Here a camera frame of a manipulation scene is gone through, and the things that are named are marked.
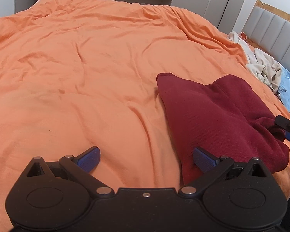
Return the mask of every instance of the light blue clothing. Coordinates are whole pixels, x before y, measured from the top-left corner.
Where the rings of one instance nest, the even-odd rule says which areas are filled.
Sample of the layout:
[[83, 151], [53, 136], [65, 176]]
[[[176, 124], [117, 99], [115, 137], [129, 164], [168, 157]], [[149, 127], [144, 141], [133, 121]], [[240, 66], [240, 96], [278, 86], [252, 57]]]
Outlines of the light blue clothing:
[[282, 103], [290, 112], [290, 72], [284, 67], [282, 67], [281, 83], [277, 92]]

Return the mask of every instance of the orange duvet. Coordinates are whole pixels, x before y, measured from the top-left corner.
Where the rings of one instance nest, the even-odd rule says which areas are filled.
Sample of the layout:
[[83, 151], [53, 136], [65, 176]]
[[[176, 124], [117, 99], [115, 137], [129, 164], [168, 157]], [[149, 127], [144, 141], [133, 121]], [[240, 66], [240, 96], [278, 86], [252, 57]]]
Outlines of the orange duvet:
[[[0, 232], [12, 227], [5, 198], [34, 156], [56, 161], [97, 145], [101, 162], [92, 174], [115, 190], [178, 188], [160, 72], [203, 84], [236, 75], [274, 115], [290, 119], [246, 63], [238, 44], [175, 7], [40, 0], [0, 18]], [[275, 178], [290, 196], [290, 161]]]

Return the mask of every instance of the gray upholstered headboard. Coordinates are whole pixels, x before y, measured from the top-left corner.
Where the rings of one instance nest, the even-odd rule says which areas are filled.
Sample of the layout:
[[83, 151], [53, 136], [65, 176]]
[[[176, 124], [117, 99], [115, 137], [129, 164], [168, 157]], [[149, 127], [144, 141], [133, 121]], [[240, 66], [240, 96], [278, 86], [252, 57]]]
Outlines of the gray upholstered headboard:
[[290, 15], [257, 0], [243, 28], [248, 43], [290, 71]]

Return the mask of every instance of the red sweater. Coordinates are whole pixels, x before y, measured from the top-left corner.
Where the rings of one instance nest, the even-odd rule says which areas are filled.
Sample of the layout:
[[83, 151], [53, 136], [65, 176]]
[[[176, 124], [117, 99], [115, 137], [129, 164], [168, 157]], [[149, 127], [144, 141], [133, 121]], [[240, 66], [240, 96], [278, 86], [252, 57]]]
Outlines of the red sweater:
[[160, 73], [157, 85], [185, 184], [202, 174], [193, 163], [196, 146], [236, 162], [259, 157], [272, 173], [288, 165], [285, 132], [274, 124], [274, 115], [243, 79], [227, 75], [204, 86]]

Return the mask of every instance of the wooden headboard frame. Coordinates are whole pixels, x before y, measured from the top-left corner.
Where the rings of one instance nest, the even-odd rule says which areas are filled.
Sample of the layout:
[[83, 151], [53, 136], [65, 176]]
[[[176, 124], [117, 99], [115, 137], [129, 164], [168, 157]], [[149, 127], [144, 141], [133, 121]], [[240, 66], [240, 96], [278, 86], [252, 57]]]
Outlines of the wooden headboard frame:
[[[266, 3], [263, 3], [263, 2], [261, 2], [260, 0], [257, 0], [256, 3], [255, 3], [254, 5], [257, 6], [257, 7], [263, 8], [263, 9], [265, 9], [265, 10], [267, 10], [267, 11], [270, 11], [270, 12], [272, 12], [273, 14], [278, 15], [278, 16], [280, 16], [281, 18], [283, 18], [283, 19], [285, 19], [285, 20], [287, 20], [287, 21], [290, 22], [290, 15], [289, 15], [288, 13], [286, 13], [286, 12], [280, 10], [280, 9], [277, 9], [277, 8], [271, 6], [271, 5], [268, 5], [268, 4], [266, 4]], [[249, 38], [247, 38], [247, 42], [248, 42], [251, 46], [253, 46], [253, 47], [255, 47], [255, 48], [258, 48], [258, 49], [263, 50], [264, 52], [266, 52], [262, 47], [260, 47], [260, 46], [259, 46], [258, 44], [256, 44], [256, 43], [254, 43], [254, 41], [250, 40]]]

